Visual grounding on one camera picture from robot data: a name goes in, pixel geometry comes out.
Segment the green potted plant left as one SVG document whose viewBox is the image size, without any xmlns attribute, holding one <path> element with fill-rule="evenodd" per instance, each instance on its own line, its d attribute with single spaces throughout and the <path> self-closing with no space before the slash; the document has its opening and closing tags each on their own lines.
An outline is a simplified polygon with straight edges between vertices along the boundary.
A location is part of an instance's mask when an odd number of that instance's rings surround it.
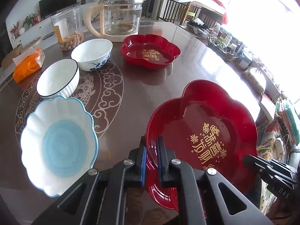
<svg viewBox="0 0 300 225">
<path fill-rule="evenodd" d="M 35 18 L 35 14 L 34 13 L 31 13 L 29 15 L 27 15 L 27 17 L 24 19 L 24 22 L 23 22 L 23 27 L 25 29 L 29 29 L 30 27 L 32 27 L 34 25 L 34 18 Z"/>
</svg>

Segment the red flower plate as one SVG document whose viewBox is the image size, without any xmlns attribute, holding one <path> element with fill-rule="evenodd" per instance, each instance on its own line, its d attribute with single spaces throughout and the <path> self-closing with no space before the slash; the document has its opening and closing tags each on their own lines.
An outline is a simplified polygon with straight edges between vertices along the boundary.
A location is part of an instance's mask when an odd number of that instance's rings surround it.
<svg viewBox="0 0 300 225">
<path fill-rule="evenodd" d="M 202 79 L 190 82 L 181 97 L 161 104 L 148 122 L 147 191 L 160 206 L 177 210 L 176 189 L 159 183 L 158 137 L 191 167 L 216 169 L 243 194 L 252 187 L 255 172 L 246 168 L 242 159 L 257 154 L 255 121 L 248 109 L 218 84 Z"/>
<path fill-rule="evenodd" d="M 165 69 L 181 55 L 180 48 L 156 34 L 126 37 L 121 52 L 127 62 L 151 70 Z"/>
</svg>

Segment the tray of cosmetic bottles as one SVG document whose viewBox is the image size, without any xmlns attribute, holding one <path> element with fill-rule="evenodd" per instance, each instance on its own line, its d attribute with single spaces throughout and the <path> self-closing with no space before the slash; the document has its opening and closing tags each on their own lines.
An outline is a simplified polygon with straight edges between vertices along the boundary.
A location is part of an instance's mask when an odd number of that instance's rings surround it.
<svg viewBox="0 0 300 225">
<path fill-rule="evenodd" d="M 249 68 L 253 62 L 253 57 L 245 50 L 245 44 L 219 24 L 210 29 L 197 20 L 188 20 L 186 29 L 196 38 L 204 40 L 207 46 L 226 62 L 236 62 L 243 70 Z"/>
</svg>

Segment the white tv cabinet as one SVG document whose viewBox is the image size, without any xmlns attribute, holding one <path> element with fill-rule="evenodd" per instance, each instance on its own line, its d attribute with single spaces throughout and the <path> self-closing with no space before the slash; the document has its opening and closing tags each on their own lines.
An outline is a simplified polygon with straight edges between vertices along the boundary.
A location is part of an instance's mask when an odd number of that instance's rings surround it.
<svg viewBox="0 0 300 225">
<path fill-rule="evenodd" d="M 91 7 L 91 6 L 95 6 L 97 5 L 98 2 L 93 2 L 93 3 L 87 3 L 85 5 L 80 5 L 79 7 L 81 7 L 81 32 L 83 33 L 87 33 L 87 28 L 84 26 L 84 20 L 83 20 L 83 16 L 86 12 L 86 10 Z M 12 41 L 11 39 L 11 45 L 12 48 L 14 49 L 16 46 L 18 45 L 22 45 L 23 47 L 25 47 L 25 45 L 27 45 L 29 42 L 35 40 L 38 37 L 43 37 L 46 38 L 45 36 L 47 34 L 50 33 L 54 33 L 54 26 L 52 23 L 52 17 L 48 17 L 46 19 L 44 19 L 43 21 L 41 21 L 40 23 L 32 26 L 31 28 L 29 28 L 28 30 L 26 30 L 22 35 L 20 35 L 18 38 L 16 38 L 14 41 Z M 94 27 L 96 29 L 99 29 L 99 21 L 97 20 L 93 20 L 92 19 L 92 24 L 94 25 Z M 43 49 L 46 49 L 54 44 L 57 43 L 57 38 L 56 35 L 52 35 L 50 36 L 48 39 L 44 39 L 41 41 L 40 43 L 40 47 L 42 47 Z"/>
</svg>

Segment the red flowers vase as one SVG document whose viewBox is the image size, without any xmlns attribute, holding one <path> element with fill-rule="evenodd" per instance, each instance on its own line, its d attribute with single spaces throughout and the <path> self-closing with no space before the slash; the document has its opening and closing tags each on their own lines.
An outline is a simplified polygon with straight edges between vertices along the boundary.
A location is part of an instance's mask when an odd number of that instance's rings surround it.
<svg viewBox="0 0 300 225">
<path fill-rule="evenodd" d="M 17 21 L 16 24 L 14 24 L 12 29 L 10 30 L 10 34 L 14 36 L 15 39 L 19 36 L 18 34 L 19 26 L 20 26 L 20 20 Z"/>
</svg>

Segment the white bowl blue flowers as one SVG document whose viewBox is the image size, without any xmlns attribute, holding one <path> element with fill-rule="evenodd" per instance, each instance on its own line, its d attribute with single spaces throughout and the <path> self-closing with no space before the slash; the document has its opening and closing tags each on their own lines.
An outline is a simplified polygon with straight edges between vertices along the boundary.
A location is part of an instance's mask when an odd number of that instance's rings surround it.
<svg viewBox="0 0 300 225">
<path fill-rule="evenodd" d="M 104 66 L 110 58 L 113 44 L 107 39 L 92 39 L 75 47 L 71 59 L 83 71 L 94 71 Z"/>
</svg>

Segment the cardboard box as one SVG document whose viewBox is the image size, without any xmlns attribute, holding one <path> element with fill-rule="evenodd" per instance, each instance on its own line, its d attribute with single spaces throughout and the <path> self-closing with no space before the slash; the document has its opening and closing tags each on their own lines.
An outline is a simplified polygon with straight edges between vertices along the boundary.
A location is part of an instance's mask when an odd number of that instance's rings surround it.
<svg viewBox="0 0 300 225">
<path fill-rule="evenodd" d="M 14 48 L 2 61 L 1 67 L 6 69 L 13 63 L 13 58 L 18 57 L 23 50 L 22 44 L 19 44 L 16 48 Z"/>
</svg>

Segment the wooden crib with bedding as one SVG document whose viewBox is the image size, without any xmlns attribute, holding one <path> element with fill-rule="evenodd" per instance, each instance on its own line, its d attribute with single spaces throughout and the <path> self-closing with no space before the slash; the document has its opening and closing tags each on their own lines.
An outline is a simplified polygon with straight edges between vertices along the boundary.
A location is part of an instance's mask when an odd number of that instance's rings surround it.
<svg viewBox="0 0 300 225">
<path fill-rule="evenodd" d="M 225 7 L 218 0 L 160 0 L 158 19 L 162 21 L 182 25 L 197 17 L 209 26 L 227 22 Z"/>
</svg>

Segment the orange tissue pack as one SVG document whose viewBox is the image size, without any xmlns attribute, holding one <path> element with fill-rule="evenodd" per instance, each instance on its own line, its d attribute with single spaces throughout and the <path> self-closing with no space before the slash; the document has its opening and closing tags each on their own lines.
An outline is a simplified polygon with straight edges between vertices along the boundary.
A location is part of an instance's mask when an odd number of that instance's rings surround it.
<svg viewBox="0 0 300 225">
<path fill-rule="evenodd" d="M 13 79 L 20 83 L 25 78 L 42 68 L 45 60 L 45 54 L 42 48 L 30 47 L 24 53 L 13 58 L 16 67 L 13 73 Z"/>
</svg>

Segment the white bowl black rim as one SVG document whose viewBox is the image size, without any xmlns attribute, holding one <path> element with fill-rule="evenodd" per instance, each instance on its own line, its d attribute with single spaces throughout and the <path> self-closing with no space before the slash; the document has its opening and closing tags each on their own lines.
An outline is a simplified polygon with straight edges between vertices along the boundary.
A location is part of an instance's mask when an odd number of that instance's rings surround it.
<svg viewBox="0 0 300 225">
<path fill-rule="evenodd" d="M 70 97 L 79 83 L 79 66 L 73 59 L 59 60 L 50 65 L 38 79 L 38 95 L 43 99 L 54 99 L 58 95 Z"/>
</svg>

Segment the black flat television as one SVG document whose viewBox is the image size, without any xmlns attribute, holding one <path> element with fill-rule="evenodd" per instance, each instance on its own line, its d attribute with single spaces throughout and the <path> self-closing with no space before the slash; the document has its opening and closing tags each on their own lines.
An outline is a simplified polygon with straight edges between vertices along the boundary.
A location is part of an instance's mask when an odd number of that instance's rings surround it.
<svg viewBox="0 0 300 225">
<path fill-rule="evenodd" d="M 40 0 L 39 9 L 42 19 L 54 15 L 56 12 L 64 10 L 77 3 L 77 0 Z"/>
</svg>

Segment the blue white scalloped bowl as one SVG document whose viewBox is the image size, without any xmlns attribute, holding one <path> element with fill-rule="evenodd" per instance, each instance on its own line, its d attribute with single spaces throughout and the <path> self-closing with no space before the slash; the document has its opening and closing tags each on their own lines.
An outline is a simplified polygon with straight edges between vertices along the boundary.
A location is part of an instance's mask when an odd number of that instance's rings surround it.
<svg viewBox="0 0 300 225">
<path fill-rule="evenodd" d="M 20 146 L 30 182 L 51 198 L 93 167 L 99 149 L 92 115 L 79 99 L 62 96 L 41 101 L 28 115 Z"/>
</svg>

